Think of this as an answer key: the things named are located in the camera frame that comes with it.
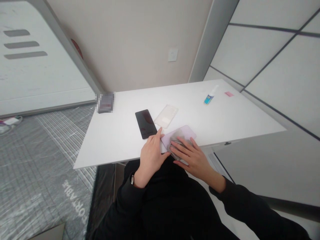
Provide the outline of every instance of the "spray bottle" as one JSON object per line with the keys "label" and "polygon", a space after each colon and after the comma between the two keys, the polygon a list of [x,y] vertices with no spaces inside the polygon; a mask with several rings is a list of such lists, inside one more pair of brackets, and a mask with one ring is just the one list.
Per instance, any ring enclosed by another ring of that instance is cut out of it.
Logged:
{"label": "spray bottle", "polygon": [[211,102],[211,100],[213,99],[214,94],[215,94],[215,92],[216,92],[216,90],[217,90],[218,87],[219,87],[219,85],[216,85],[216,86],[214,87],[214,89],[212,89],[212,91],[208,94],[208,96],[207,96],[206,99],[204,100],[204,104],[205,104],[205,105],[208,105],[208,104]]}

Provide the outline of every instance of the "hand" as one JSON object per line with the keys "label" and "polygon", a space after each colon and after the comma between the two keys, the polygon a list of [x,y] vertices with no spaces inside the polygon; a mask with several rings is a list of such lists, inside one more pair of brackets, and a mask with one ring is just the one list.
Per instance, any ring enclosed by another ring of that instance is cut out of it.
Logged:
{"label": "hand", "polygon": [[148,138],[141,149],[140,166],[134,174],[135,187],[144,188],[154,173],[160,169],[164,160],[170,155],[170,152],[161,155],[160,138],[164,135],[161,134],[161,131],[162,127],[158,130],[156,135],[152,135]]}
{"label": "hand", "polygon": [[182,167],[188,173],[192,174],[196,178],[201,179],[205,183],[207,183],[210,187],[215,189],[217,192],[221,193],[226,188],[226,181],[224,177],[213,170],[210,166],[206,155],[203,153],[201,148],[197,145],[193,138],[190,138],[193,146],[191,146],[186,140],[178,137],[178,140],[182,142],[186,148],[181,146],[176,142],[171,142],[174,147],[170,147],[170,150],[176,154],[178,157],[182,158],[187,162],[188,165],[180,162],[173,161],[173,163]]}

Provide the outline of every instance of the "cleaning cloth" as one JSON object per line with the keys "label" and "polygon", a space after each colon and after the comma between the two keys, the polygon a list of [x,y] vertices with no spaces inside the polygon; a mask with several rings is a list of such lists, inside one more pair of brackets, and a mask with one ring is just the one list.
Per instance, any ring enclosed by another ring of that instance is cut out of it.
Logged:
{"label": "cleaning cloth", "polygon": [[[178,140],[178,137],[186,140],[186,139],[185,139],[185,136],[184,136],[184,134],[183,134],[183,132],[182,132],[182,130],[181,130],[181,129],[178,129],[178,130],[175,131],[175,133],[170,137],[169,144],[166,146],[166,148],[167,148],[167,150],[171,153],[171,155],[173,156],[173,158],[174,158],[175,160],[181,161],[181,158],[178,157],[176,154],[174,154],[174,153],[170,150],[170,147],[171,147],[171,146],[174,147],[175,149],[177,149],[175,146],[173,146],[173,145],[171,144],[171,141],[178,143],[179,145],[181,145],[181,146],[184,147],[184,148],[187,148],[181,141]],[[189,143],[189,144],[192,146],[192,142],[191,142],[190,140],[186,140],[186,141],[187,141],[187,143]]]}

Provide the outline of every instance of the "smartphone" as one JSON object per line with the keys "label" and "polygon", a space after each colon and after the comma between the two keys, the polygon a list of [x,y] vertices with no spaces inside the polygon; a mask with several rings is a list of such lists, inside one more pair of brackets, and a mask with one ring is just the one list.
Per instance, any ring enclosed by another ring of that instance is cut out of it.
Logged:
{"label": "smartphone", "polygon": [[142,139],[146,139],[157,133],[156,126],[153,123],[148,109],[136,112],[136,118],[138,121]]}

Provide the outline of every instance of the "wristwatch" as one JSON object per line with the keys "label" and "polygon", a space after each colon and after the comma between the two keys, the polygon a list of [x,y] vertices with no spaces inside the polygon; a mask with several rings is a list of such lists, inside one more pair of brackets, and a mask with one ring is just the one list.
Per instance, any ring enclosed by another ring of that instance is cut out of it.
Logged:
{"label": "wristwatch", "polygon": [[133,185],[134,182],[134,175],[131,176],[131,184]]}

